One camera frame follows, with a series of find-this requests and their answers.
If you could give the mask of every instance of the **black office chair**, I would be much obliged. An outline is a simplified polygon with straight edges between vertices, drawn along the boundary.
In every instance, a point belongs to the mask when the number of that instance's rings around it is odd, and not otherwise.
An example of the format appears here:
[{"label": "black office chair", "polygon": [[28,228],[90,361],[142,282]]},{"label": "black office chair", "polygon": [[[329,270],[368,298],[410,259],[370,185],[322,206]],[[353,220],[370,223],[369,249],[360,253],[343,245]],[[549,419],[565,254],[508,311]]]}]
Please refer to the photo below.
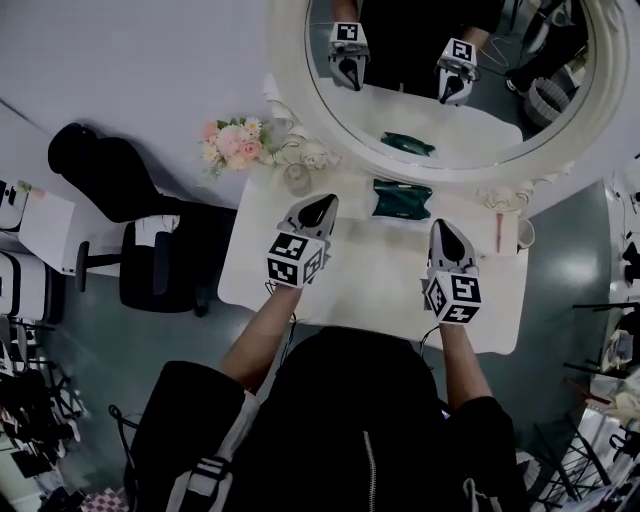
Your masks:
[{"label": "black office chair", "polygon": [[[235,211],[181,201],[160,194],[133,146],[117,137],[98,138],[77,123],[65,126],[49,145],[49,166],[83,192],[113,222],[129,222],[120,254],[90,255],[80,245],[76,286],[83,292],[87,269],[120,264],[120,300],[155,312],[183,312],[204,306],[196,289],[209,284],[224,261]],[[159,232],[153,247],[136,245],[135,222],[155,215],[176,215],[173,232]]]}]

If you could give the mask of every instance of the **green pouch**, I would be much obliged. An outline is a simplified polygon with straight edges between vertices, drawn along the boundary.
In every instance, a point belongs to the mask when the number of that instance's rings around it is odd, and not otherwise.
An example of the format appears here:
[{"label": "green pouch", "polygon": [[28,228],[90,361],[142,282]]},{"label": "green pouch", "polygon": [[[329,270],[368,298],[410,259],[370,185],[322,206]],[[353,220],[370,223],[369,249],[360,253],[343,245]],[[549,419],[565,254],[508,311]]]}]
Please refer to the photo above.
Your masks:
[{"label": "green pouch", "polygon": [[430,156],[436,149],[430,144],[425,144],[421,140],[418,140],[409,135],[402,135],[400,133],[385,132],[380,142],[383,142],[387,146],[406,151],[407,153],[413,153],[414,155]]},{"label": "green pouch", "polygon": [[378,205],[373,212],[376,217],[409,220],[423,220],[431,217],[429,210],[424,207],[433,195],[429,187],[373,180],[373,190],[378,194]]}]

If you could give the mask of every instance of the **cable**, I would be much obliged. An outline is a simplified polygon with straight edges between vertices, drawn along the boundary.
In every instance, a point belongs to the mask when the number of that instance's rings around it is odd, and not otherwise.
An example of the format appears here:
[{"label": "cable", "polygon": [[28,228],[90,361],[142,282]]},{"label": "cable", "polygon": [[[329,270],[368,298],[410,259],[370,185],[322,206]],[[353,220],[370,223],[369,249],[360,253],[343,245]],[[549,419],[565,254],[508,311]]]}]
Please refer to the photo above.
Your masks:
[{"label": "cable", "polygon": [[[264,283],[264,287],[267,289],[267,291],[269,292],[269,295],[273,295],[273,292],[276,289],[276,283],[274,283],[273,281],[266,281]],[[278,368],[280,366],[282,366],[282,363],[284,363],[284,360],[287,358],[287,355],[289,354],[289,347],[291,346],[291,342],[293,341],[293,333],[296,330],[296,325],[298,325],[298,317],[296,316],[295,311],[291,314],[291,329],[289,330],[289,339],[287,340],[287,343],[285,343],[284,348],[282,349],[282,354],[280,355],[280,364],[278,365]]]},{"label": "cable", "polygon": [[116,407],[113,404],[109,406],[109,415],[111,415],[111,417],[114,418],[118,423],[118,434],[120,434],[120,442],[122,443],[124,454],[127,457],[127,463],[129,464],[129,467],[131,468],[131,472],[133,474],[133,484],[134,484],[133,495],[127,493],[127,497],[129,501],[129,510],[131,512],[136,512],[138,508],[137,505],[138,505],[138,495],[140,494],[140,488],[138,486],[138,477],[136,476],[136,467],[135,467],[135,464],[133,463],[133,457],[131,455],[131,450],[129,449],[129,443],[127,442],[127,438],[124,435],[124,425],[130,428],[137,429],[138,424],[122,416],[122,412],[120,412],[120,409],[118,409],[118,407]]},{"label": "cable", "polygon": [[433,331],[440,329],[439,325],[436,325],[433,329],[431,329],[429,332],[427,332],[427,334],[424,335],[424,337],[422,338],[422,341],[420,342],[420,358],[422,359],[422,351],[424,349],[424,344],[427,341],[427,338],[429,337],[429,334],[431,334]]},{"label": "cable", "polygon": [[493,49],[498,52],[498,55],[500,56],[500,58],[502,59],[502,62],[499,62],[498,60],[494,59],[491,55],[489,55],[487,52],[485,52],[482,48],[480,48],[480,52],[490,61],[492,61],[493,63],[495,63],[496,65],[500,66],[501,68],[508,68],[509,67],[509,60],[504,56],[504,54],[500,51],[500,48],[498,48],[498,46],[496,45],[495,41],[504,41],[507,44],[516,44],[513,41],[509,41],[508,39],[503,39],[502,37],[494,37],[491,39],[491,46],[493,46]]},{"label": "cable", "polygon": [[627,205],[625,204],[625,200],[622,197],[622,194],[618,192],[616,187],[617,173],[618,171],[614,171],[611,176],[611,190],[613,190],[614,195],[622,203],[622,248],[626,249],[629,246],[629,238],[631,238],[631,234],[633,233],[633,231],[627,231]]}]

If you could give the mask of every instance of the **gray floor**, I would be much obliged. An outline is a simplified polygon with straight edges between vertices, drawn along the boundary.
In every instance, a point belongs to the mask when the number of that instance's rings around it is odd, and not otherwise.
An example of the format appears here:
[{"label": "gray floor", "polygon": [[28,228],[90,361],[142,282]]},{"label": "gray floor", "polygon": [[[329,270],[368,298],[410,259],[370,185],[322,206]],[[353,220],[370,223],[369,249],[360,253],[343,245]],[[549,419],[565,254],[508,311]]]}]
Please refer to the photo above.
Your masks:
[{"label": "gray floor", "polygon": [[[596,358],[606,315],[572,310],[574,303],[606,302],[610,279],[609,223],[604,189],[598,183],[536,216],[518,345],[509,356],[480,356],[496,398],[511,415],[518,445],[532,447],[534,422],[552,425],[580,410],[579,395],[563,384],[564,361]],[[79,294],[69,280],[65,317],[45,341],[81,392],[91,416],[79,422],[83,441],[72,447],[61,469],[71,485],[88,490],[121,486],[124,454],[116,423],[107,413],[144,410],[163,364],[188,360],[215,367],[251,313],[218,300],[208,316],[163,315],[122,306],[118,282],[91,275]],[[300,326],[296,340],[317,328]],[[442,398],[446,397],[442,354],[425,350]],[[168,410],[167,421],[173,421]],[[167,443],[179,442],[167,439]]]}]

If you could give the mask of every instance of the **white strap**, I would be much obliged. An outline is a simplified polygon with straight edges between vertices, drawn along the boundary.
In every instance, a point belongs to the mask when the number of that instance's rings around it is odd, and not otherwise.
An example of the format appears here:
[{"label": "white strap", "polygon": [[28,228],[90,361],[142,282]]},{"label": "white strap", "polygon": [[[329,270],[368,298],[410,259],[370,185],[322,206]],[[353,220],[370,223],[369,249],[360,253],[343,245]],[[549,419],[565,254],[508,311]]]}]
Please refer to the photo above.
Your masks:
[{"label": "white strap", "polygon": [[491,510],[493,510],[493,512],[502,512],[502,507],[500,506],[500,502],[498,501],[498,498],[494,496],[485,496],[484,494],[479,493],[476,490],[476,483],[473,480],[473,478],[467,478],[463,482],[462,490],[467,496],[467,500],[468,500],[467,504],[471,506],[471,508],[468,509],[469,512],[480,511],[480,504],[478,503],[478,497],[484,498],[485,500],[487,500],[490,503]]},{"label": "white strap", "polygon": [[259,409],[260,403],[258,399],[251,393],[245,391],[244,402],[242,403],[238,417],[220,444],[215,458],[203,457],[200,459],[195,470],[187,471],[176,478],[173,489],[171,490],[169,502],[167,503],[166,512],[179,512],[182,501],[188,491],[196,492],[202,496],[212,496],[216,490],[216,486],[218,487],[218,495],[210,512],[222,511],[225,501],[227,500],[227,495],[229,494],[229,489],[231,488],[233,475],[230,471],[227,471],[222,480],[219,477],[223,471],[226,470],[225,466],[233,460],[233,456],[242,441],[247,437]]}]

